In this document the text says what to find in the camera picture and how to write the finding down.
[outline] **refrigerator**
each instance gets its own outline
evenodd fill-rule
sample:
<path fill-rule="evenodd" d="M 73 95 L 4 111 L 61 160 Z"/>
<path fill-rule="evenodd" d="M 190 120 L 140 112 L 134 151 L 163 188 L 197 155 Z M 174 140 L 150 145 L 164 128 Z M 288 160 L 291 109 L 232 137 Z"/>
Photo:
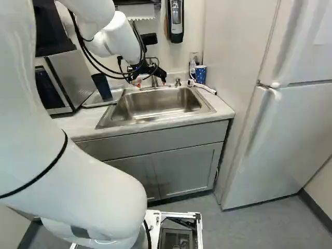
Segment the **refrigerator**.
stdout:
<path fill-rule="evenodd" d="M 223 210 L 297 193 L 332 155 L 332 0 L 206 0 L 206 84 L 236 113 Z"/>

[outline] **small bottle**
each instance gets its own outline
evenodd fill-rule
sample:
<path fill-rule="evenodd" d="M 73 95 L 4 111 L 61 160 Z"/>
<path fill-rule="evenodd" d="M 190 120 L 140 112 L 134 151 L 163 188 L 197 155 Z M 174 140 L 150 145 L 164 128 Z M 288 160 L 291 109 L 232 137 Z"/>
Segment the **small bottle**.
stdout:
<path fill-rule="evenodd" d="M 196 66 L 197 66 L 196 61 L 194 58 L 192 58 L 191 61 L 189 62 L 189 76 L 194 80 L 196 79 L 196 70 L 195 70 Z"/>

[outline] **stainless steel sink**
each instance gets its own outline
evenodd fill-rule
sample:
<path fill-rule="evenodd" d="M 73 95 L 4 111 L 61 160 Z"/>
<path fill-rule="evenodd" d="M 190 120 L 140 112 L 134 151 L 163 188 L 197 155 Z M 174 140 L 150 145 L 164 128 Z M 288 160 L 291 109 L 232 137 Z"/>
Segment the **stainless steel sink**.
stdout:
<path fill-rule="evenodd" d="M 117 106 L 115 108 L 110 106 L 106 110 L 96 128 L 132 125 L 211 112 L 215 110 L 193 88 L 168 87 L 145 91 L 126 89 Z"/>

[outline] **gray countertop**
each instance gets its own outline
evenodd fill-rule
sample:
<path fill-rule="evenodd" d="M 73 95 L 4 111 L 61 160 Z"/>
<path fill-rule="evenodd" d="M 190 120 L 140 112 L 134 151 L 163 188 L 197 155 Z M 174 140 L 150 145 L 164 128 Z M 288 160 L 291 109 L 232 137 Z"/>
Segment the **gray countertop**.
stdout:
<path fill-rule="evenodd" d="M 92 109 L 81 109 L 73 116 L 55 118 L 54 120 L 58 124 L 59 128 L 63 129 L 74 142 L 80 142 L 111 136 L 230 119 L 235 116 L 235 112 L 218 96 L 212 95 L 203 89 L 197 90 L 212 105 L 216 111 L 215 113 L 199 114 L 191 117 L 110 127 L 105 129 L 95 129 L 95 126 L 98 124 L 100 118 L 108 108 L 108 106 L 103 106 Z"/>

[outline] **soap dispenser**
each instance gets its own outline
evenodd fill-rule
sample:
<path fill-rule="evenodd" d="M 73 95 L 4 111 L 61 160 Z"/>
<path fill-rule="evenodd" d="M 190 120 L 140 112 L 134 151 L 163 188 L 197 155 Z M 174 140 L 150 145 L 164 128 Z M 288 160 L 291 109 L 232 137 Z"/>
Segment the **soap dispenser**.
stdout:
<path fill-rule="evenodd" d="M 184 0 L 168 0 L 168 36 L 172 43 L 181 43 L 184 35 Z"/>

